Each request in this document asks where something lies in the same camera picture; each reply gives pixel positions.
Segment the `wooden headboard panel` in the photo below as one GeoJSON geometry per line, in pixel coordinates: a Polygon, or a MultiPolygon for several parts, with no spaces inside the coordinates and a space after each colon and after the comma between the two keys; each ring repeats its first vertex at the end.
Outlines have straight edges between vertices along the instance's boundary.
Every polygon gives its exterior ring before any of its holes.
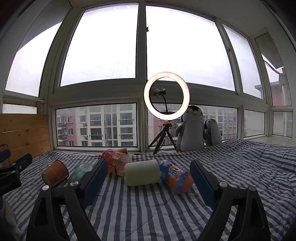
{"type": "Polygon", "coordinates": [[[11,151],[2,166],[14,163],[27,153],[35,158],[50,151],[48,117],[45,114],[1,114],[1,144],[7,144],[11,151]]]}

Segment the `black phone holder gooseneck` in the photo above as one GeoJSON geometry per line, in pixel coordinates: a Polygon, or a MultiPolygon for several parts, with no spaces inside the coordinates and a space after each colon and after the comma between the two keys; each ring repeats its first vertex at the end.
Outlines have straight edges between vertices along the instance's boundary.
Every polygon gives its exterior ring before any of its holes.
{"type": "Polygon", "coordinates": [[[166,100],[166,89],[164,87],[161,87],[161,88],[154,88],[153,90],[153,95],[154,96],[161,96],[164,100],[164,105],[165,105],[165,114],[170,114],[171,112],[169,112],[168,110],[168,103],[167,103],[167,100],[166,100]]]}

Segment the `green insulated mug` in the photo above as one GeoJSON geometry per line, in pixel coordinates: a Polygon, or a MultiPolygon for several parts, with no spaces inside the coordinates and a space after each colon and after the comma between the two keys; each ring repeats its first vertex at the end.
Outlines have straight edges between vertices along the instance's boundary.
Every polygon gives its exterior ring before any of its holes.
{"type": "Polygon", "coordinates": [[[78,164],[70,177],[68,178],[68,182],[80,182],[81,178],[87,173],[92,171],[93,165],[88,163],[80,163],[78,164]]]}

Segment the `brown paper cup far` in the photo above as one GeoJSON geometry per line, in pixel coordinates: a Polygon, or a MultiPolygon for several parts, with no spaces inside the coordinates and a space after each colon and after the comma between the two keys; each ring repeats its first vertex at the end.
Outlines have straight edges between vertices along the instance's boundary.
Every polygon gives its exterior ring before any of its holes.
{"type": "Polygon", "coordinates": [[[128,151],[127,151],[127,148],[126,147],[120,148],[117,151],[120,152],[120,153],[128,154],[128,151]]]}

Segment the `brown paper cup near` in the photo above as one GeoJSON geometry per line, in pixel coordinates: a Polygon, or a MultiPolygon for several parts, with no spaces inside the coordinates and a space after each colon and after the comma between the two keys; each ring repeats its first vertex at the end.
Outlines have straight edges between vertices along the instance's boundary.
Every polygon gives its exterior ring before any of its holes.
{"type": "Polygon", "coordinates": [[[69,177],[69,171],[65,164],[60,161],[54,161],[41,175],[46,185],[55,187],[69,177]]]}

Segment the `large grey penguin plush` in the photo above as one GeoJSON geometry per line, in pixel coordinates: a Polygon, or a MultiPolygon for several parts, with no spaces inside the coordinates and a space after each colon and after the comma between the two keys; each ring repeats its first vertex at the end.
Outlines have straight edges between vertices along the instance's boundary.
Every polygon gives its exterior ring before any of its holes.
{"type": "Polygon", "coordinates": [[[204,148],[203,120],[203,112],[198,106],[188,106],[181,116],[182,123],[175,130],[178,152],[196,151],[204,148]]]}

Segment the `clear red label plastic jar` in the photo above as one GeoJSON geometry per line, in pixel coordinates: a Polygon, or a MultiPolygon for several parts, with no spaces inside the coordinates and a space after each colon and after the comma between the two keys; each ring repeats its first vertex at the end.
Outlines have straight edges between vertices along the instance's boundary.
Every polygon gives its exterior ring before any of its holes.
{"type": "Polygon", "coordinates": [[[121,177],[125,176],[125,165],[132,162],[132,157],[129,154],[120,153],[113,149],[105,150],[101,158],[107,161],[109,172],[121,177]]]}

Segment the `small grey penguin plush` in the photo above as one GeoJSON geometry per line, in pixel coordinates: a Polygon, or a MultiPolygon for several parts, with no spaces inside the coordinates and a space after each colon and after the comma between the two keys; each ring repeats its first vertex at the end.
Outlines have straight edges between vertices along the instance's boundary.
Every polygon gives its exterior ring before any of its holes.
{"type": "Polygon", "coordinates": [[[215,119],[208,119],[205,121],[204,131],[204,141],[207,147],[222,143],[222,134],[219,131],[218,124],[215,119]]]}

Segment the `white paper cup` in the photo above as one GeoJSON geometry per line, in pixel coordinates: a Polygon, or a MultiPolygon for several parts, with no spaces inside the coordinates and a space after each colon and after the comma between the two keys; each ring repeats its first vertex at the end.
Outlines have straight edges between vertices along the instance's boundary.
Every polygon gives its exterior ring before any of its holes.
{"type": "Polygon", "coordinates": [[[147,160],[125,165],[125,182],[128,186],[141,186],[158,183],[161,179],[159,163],[147,160]]]}

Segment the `orange blue Arctic Ocean cup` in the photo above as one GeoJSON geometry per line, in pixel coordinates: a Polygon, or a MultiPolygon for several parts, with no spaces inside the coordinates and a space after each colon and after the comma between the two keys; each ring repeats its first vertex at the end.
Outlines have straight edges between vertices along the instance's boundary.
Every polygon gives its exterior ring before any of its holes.
{"type": "Polygon", "coordinates": [[[184,194],[188,192],[194,184],[191,173],[169,160],[159,161],[159,170],[161,173],[161,180],[166,182],[173,192],[177,194],[184,194]]]}

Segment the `black tripod stand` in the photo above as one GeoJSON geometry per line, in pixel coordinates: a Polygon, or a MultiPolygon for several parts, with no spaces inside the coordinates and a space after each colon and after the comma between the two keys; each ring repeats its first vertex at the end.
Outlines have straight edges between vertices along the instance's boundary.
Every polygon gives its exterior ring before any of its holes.
{"type": "Polygon", "coordinates": [[[165,120],[163,123],[163,129],[158,133],[158,135],[153,139],[153,141],[148,145],[148,149],[156,143],[156,147],[153,151],[153,154],[157,154],[161,147],[163,146],[163,141],[166,136],[169,137],[171,144],[173,145],[174,149],[177,150],[177,146],[175,141],[173,140],[173,137],[170,134],[170,127],[172,127],[170,120],[165,120]]]}

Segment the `brown paper cup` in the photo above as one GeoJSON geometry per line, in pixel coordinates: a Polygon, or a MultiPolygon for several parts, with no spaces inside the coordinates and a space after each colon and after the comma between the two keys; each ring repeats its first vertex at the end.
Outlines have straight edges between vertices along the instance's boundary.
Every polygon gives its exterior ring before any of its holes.
{"type": "Polygon", "coordinates": [[[120,153],[128,154],[128,151],[127,151],[127,148],[126,147],[120,148],[117,151],[120,152],[120,153]]]}
{"type": "Polygon", "coordinates": [[[46,185],[55,187],[69,177],[69,171],[65,164],[60,161],[54,161],[41,175],[46,185]]]}

